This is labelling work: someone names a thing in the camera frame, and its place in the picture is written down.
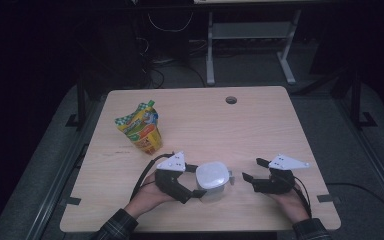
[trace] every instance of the white plastic container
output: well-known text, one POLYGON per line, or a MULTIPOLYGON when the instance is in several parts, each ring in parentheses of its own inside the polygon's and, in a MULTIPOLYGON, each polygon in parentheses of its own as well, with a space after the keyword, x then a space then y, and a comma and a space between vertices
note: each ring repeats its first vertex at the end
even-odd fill
POLYGON ((226 165, 221 162, 209 162, 198 166, 196 181, 199 189, 207 193, 200 198, 202 202, 218 201, 223 196, 224 185, 231 178, 226 165))

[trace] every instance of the hand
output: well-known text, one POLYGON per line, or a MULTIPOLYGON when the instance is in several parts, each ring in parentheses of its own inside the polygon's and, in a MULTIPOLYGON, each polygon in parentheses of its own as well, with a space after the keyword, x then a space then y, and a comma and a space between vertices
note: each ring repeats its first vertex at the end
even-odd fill
MULTIPOLYGON (((295 188, 301 191, 301 188, 298 184, 295 184, 295 188)), ((284 194, 266 195, 277 202, 277 204, 280 206, 280 209, 282 209, 282 211, 293 224, 310 218, 295 190, 291 189, 291 191, 284 194)))
POLYGON ((151 211, 161 203, 175 201, 174 198, 161 192, 155 185, 155 172, 145 178, 139 192, 136 196, 126 205, 124 210, 130 216, 138 219, 140 215, 151 211))

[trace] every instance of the person's right hand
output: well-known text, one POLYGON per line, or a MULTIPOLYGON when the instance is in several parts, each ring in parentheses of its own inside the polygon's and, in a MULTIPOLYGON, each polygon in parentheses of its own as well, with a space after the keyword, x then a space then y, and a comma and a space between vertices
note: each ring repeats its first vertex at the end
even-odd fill
MULTIPOLYGON (((298 184, 295 188, 301 191, 298 184)), ((284 194, 266 194, 274 199, 279 205, 280 209, 291 220, 293 224, 309 219, 307 211, 295 190, 291 189, 288 193, 284 194)))

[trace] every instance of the plastic container lid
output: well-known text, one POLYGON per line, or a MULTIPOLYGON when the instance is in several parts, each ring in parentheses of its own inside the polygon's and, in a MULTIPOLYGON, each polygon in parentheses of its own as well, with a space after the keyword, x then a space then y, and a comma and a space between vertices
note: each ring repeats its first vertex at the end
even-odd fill
POLYGON ((221 162, 204 163, 196 169, 196 179, 204 189, 216 188, 229 181, 229 170, 221 162))

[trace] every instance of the person's left hand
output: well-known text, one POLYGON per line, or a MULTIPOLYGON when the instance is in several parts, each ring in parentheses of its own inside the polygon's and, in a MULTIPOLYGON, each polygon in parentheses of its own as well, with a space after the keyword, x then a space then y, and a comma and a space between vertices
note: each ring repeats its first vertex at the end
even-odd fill
POLYGON ((124 210, 137 219, 140 215, 151 211, 164 202, 175 201, 174 198, 161 192, 155 184, 155 172, 145 178, 136 196, 126 205, 124 210))

